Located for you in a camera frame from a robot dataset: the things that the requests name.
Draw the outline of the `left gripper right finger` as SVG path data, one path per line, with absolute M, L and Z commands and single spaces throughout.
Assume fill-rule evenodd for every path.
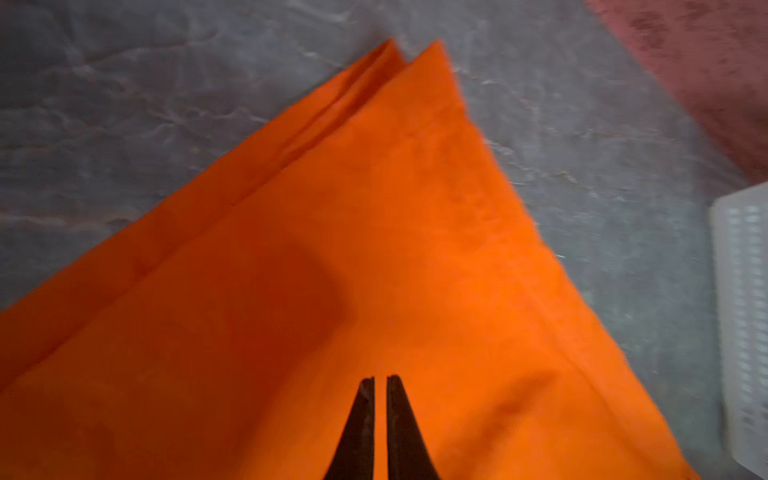
M 402 379 L 387 378 L 387 467 L 389 480 L 440 478 L 426 448 Z

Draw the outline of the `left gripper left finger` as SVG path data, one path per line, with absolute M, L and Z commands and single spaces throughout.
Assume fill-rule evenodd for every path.
M 375 379 L 364 378 L 356 391 L 324 480 L 371 480 L 374 474 Z

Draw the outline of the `orange shorts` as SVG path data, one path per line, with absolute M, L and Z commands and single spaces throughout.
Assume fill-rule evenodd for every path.
M 387 378 L 442 479 L 692 479 L 470 120 L 388 41 L 1 314 L 5 479 L 320 479 Z

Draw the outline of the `white plastic basket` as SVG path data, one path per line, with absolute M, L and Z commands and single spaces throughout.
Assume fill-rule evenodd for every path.
M 767 477 L 767 184 L 710 208 L 725 436 L 732 457 Z

